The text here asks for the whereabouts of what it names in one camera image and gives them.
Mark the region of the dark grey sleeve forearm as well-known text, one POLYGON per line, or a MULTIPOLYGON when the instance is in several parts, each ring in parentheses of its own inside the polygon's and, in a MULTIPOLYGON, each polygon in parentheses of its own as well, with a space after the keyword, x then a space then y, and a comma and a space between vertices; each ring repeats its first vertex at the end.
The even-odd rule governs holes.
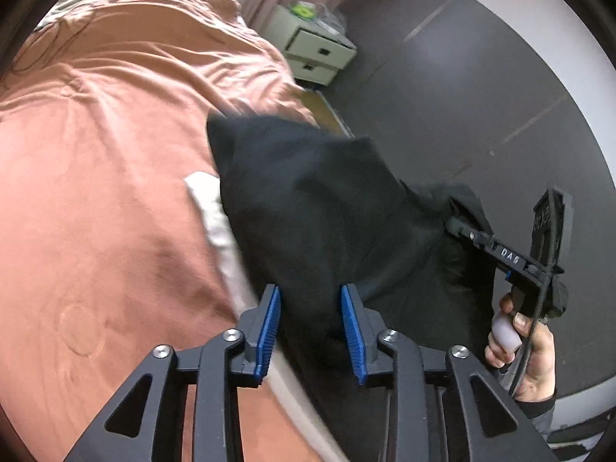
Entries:
POLYGON ((539 432, 544 440, 547 440, 551 433, 554 406, 556 397, 554 395, 542 399, 539 402, 522 402, 516 399, 516 404, 526 417, 531 421, 534 428, 539 432))

